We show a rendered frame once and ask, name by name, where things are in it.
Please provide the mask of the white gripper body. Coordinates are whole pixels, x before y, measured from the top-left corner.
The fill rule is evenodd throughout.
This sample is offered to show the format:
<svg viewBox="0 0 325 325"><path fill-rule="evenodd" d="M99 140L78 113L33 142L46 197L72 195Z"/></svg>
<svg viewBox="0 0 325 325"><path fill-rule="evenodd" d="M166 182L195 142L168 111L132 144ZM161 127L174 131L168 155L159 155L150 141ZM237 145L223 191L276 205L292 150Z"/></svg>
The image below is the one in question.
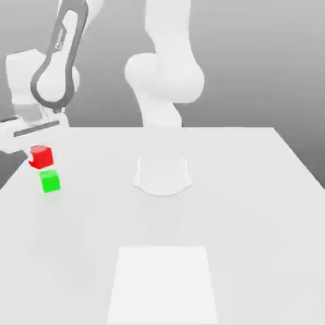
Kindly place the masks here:
<svg viewBox="0 0 325 325"><path fill-rule="evenodd" d="M44 144L51 136L69 127L67 118L54 118L27 123L22 118L0 122L0 151L14 153Z"/></svg>

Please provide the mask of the small red cube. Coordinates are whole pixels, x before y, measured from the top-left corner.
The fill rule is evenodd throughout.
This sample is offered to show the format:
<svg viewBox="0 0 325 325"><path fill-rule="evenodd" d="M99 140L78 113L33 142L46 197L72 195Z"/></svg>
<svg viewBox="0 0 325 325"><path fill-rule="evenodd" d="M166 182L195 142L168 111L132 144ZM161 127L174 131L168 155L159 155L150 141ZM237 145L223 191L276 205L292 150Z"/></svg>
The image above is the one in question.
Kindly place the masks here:
<svg viewBox="0 0 325 325"><path fill-rule="evenodd" d="M29 161L31 167L35 169L47 168L54 164L52 149L45 145L35 145L30 148L32 160Z"/></svg>

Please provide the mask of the small green cube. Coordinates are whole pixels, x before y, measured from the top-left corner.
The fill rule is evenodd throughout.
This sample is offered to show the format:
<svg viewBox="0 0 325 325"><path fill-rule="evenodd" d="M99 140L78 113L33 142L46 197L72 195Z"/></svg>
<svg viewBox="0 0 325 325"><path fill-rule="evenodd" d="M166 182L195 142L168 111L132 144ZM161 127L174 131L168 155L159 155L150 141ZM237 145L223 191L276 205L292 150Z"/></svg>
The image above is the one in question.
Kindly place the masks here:
<svg viewBox="0 0 325 325"><path fill-rule="evenodd" d="M39 173L44 193L60 190L59 175L55 170L49 169Z"/></svg>

